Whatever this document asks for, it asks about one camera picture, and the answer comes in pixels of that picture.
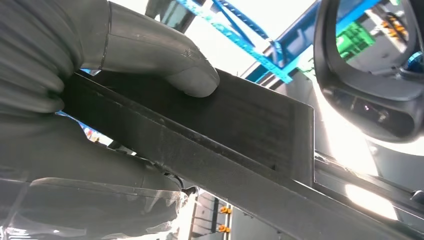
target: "blue metal frame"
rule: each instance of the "blue metal frame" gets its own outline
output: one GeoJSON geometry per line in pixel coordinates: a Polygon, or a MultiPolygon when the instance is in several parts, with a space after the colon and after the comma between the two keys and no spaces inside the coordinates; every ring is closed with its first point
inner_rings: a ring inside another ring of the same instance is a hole
{"type": "MultiPolygon", "coordinates": [[[[196,16],[205,19],[261,64],[246,77],[247,80],[257,83],[265,75],[271,72],[286,84],[292,81],[292,78],[289,76],[290,72],[297,67],[299,60],[308,52],[307,49],[312,47],[315,20],[320,5],[319,0],[315,2],[294,24],[291,25],[291,27],[289,27],[289,29],[287,29],[276,41],[273,41],[269,39],[266,33],[256,23],[226,0],[213,0],[213,2],[227,17],[237,33],[234,32],[231,27],[217,20],[212,12],[209,13],[207,10],[202,9],[202,7],[193,0],[176,1],[196,16]],[[264,55],[262,52],[257,52],[255,46],[231,19],[230,15],[226,13],[224,8],[229,9],[236,17],[246,23],[262,38],[268,40],[274,50],[273,53],[264,55]]],[[[361,17],[365,10],[372,8],[380,1],[381,0],[342,0],[338,10],[336,32],[340,33],[343,31],[352,22],[361,17]]]]}
{"type": "Polygon", "coordinates": [[[245,40],[242,36],[239,36],[236,32],[234,32],[229,26],[220,22],[215,15],[208,10],[203,9],[193,0],[176,0],[181,5],[183,5],[187,10],[205,19],[208,23],[210,23],[215,29],[220,31],[224,36],[230,39],[233,43],[239,46],[241,49],[250,54],[253,58],[255,58],[259,63],[262,64],[268,71],[275,74],[282,81],[290,82],[290,79],[287,79],[287,74],[283,73],[282,69],[278,62],[274,63],[271,59],[272,56],[265,56],[262,52],[258,52],[255,50],[255,47],[250,44],[247,40],[245,40]]]}
{"type": "MultiPolygon", "coordinates": [[[[339,21],[336,26],[336,32],[339,34],[352,22],[361,17],[365,10],[368,10],[379,3],[381,0],[342,0],[339,7],[339,21]]],[[[293,71],[299,60],[303,57],[308,48],[312,47],[313,34],[315,31],[315,19],[318,13],[320,1],[315,2],[295,23],[291,25],[277,41],[282,45],[283,52],[287,54],[287,62],[282,67],[282,72],[286,75],[285,83],[292,81],[289,73],[293,71]],[[297,50],[290,49],[290,46],[301,44],[297,50]]],[[[269,71],[259,66],[253,70],[246,79],[257,83],[269,71]]]]}

